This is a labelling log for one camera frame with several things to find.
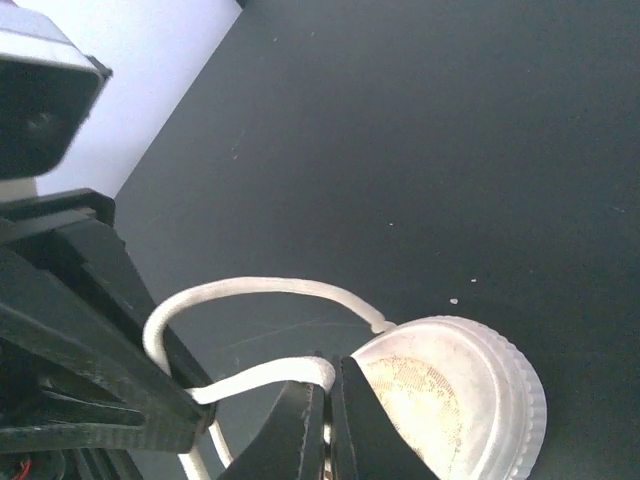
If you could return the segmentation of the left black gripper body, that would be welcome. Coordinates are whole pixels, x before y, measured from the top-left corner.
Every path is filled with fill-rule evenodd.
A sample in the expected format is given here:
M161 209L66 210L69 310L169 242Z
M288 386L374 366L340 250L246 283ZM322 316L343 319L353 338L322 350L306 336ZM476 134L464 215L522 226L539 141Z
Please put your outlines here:
M1 204L1 258L112 260L115 202L91 189Z

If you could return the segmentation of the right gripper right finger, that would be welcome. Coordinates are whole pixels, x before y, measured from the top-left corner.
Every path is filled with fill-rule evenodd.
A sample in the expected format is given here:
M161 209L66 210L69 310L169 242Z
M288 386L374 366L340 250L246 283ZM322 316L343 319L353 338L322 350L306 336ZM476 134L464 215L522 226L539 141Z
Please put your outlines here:
M334 479L427 480L436 475L400 436L357 362L332 359L329 451Z

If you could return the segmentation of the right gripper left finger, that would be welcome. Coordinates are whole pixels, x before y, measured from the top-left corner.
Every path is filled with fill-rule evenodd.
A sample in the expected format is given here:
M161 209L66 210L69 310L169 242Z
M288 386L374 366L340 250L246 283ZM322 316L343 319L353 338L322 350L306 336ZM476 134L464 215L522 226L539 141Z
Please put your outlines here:
M282 388L250 444L228 461L221 479L320 479L324 474L324 408L330 363L319 356L285 357L224 379L216 401L268 384Z

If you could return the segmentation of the beige knit sneaker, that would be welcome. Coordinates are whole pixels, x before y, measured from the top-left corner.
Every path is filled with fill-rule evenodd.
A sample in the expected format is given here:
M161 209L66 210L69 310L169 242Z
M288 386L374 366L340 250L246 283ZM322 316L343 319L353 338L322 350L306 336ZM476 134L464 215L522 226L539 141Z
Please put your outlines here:
M498 332L462 317L428 317L381 333L352 357L437 478L530 476L545 437L545 392Z

